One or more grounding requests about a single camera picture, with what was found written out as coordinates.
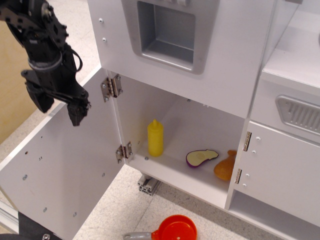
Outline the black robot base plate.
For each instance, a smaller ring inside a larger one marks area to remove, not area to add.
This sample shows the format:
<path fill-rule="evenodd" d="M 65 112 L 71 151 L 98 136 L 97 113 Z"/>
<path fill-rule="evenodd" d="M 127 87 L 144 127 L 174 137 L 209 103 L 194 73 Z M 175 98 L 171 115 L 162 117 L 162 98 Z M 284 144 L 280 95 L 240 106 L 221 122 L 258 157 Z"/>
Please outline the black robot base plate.
<path fill-rule="evenodd" d="M 18 235 L 22 240 L 61 240 L 54 232 L 18 212 Z"/>

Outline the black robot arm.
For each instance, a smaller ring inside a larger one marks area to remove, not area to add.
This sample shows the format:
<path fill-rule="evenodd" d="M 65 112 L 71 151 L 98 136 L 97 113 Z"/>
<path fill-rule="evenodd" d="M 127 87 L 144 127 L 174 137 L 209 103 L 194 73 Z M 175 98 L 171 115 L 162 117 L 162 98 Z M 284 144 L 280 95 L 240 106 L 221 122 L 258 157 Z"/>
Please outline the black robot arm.
<path fill-rule="evenodd" d="M 79 126 L 91 104 L 88 92 L 76 80 L 83 67 L 66 42 L 67 27 L 46 0 L 2 0 L 0 19 L 25 49 L 30 69 L 23 70 L 28 94 L 46 113 L 55 100 L 66 103 L 73 126 Z"/>

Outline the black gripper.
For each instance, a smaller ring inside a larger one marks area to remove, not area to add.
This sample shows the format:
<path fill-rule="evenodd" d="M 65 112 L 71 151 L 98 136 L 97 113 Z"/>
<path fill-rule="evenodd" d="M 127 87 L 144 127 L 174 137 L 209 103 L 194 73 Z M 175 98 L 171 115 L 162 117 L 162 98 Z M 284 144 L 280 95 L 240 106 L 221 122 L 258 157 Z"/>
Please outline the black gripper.
<path fill-rule="evenodd" d="M 67 111 L 74 127 L 80 125 L 91 106 L 89 93 L 76 80 L 79 70 L 75 66 L 60 65 L 50 71 L 23 70 L 27 92 L 42 112 L 47 113 L 54 100 L 67 103 Z"/>

